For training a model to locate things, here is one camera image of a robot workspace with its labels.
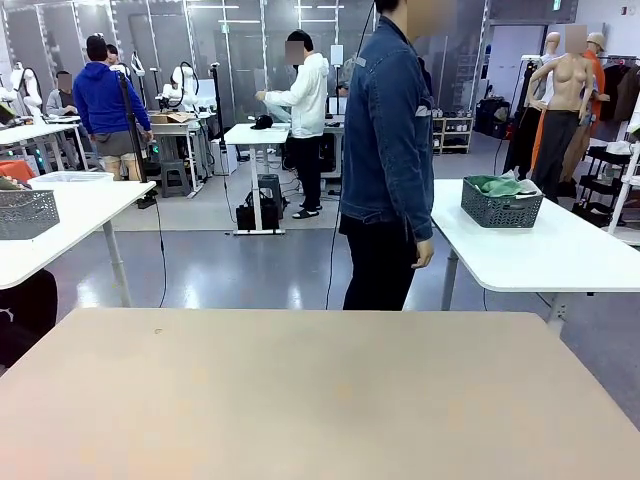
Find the hood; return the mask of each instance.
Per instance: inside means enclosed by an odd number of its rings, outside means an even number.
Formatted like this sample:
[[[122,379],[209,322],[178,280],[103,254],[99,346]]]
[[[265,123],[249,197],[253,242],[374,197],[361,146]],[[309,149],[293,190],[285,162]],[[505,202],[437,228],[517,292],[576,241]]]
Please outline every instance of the hood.
[[[320,70],[323,77],[329,76],[329,61],[324,58],[321,53],[309,55],[304,61],[304,66]]]
[[[84,74],[91,79],[98,80],[110,72],[109,67],[101,62],[89,62],[84,66]]]

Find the basket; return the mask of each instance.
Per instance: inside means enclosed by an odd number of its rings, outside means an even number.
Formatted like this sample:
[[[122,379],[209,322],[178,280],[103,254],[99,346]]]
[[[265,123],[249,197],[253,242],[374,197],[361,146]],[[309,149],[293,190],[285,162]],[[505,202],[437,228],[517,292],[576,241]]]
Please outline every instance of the basket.
[[[467,178],[462,184],[462,209],[484,228],[533,228],[543,198],[488,197]]]
[[[112,181],[113,173],[109,172],[52,172],[32,178],[29,180],[29,185],[34,190],[51,190],[58,187],[59,184]]]
[[[0,240],[31,240],[58,223],[53,191],[0,192]]]

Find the jacket sleeve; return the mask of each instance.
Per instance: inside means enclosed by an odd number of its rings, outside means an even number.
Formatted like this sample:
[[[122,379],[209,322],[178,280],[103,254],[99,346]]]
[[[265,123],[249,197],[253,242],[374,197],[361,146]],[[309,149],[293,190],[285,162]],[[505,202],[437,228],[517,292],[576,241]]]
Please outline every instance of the jacket sleeve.
[[[372,72],[368,94],[369,114],[391,202],[398,216],[409,221],[418,242],[433,236],[433,199],[428,194],[433,191],[433,175],[421,168],[415,128],[422,86],[415,57],[398,52]]]
[[[134,115],[136,116],[136,120],[138,120],[138,123],[142,125],[142,128],[144,128],[145,131],[148,132],[149,130],[151,130],[151,122],[149,121],[149,115],[147,114],[147,111],[145,110],[144,105],[142,105],[142,101],[140,100],[140,97],[136,93],[135,88],[133,88],[133,85],[131,85],[131,82],[129,80],[127,80],[127,87],[129,88],[129,98],[131,99],[131,108],[133,110]]]
[[[62,108],[62,102],[58,102],[58,100],[60,100],[58,90],[52,90],[49,98],[47,98],[46,111],[48,115],[62,116],[65,114],[64,108]]]
[[[87,133],[89,135],[93,135],[93,127],[89,121],[89,109],[87,108],[87,102],[84,101],[82,90],[78,88],[77,82],[73,82],[73,102],[76,104],[76,109],[78,110],[78,115],[80,115],[80,120],[82,120],[82,125],[87,129]]]
[[[265,100],[281,107],[294,107],[309,93],[311,78],[303,65],[298,69],[298,77],[286,92],[267,92]]]

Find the person in white hoodie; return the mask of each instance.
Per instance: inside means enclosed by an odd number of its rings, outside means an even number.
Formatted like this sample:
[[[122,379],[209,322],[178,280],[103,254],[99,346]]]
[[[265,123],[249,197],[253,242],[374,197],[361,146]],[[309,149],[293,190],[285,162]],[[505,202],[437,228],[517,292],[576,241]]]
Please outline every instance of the person in white hoodie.
[[[298,77],[286,92],[258,92],[256,99],[281,107],[291,107],[291,156],[304,189],[302,210],[295,219],[316,217],[320,205],[320,139],[324,133],[329,62],[313,51],[309,34],[296,30],[287,42],[304,45],[304,63],[298,66]]]

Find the white hoodie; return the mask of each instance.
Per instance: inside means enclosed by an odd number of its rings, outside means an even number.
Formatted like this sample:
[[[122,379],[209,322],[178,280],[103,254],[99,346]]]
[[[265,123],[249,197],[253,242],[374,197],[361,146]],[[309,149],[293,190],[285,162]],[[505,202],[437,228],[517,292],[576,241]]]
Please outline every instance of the white hoodie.
[[[294,138],[318,137],[324,132],[329,62],[320,53],[309,55],[298,67],[298,78],[286,92],[268,92],[265,101],[291,108]]]

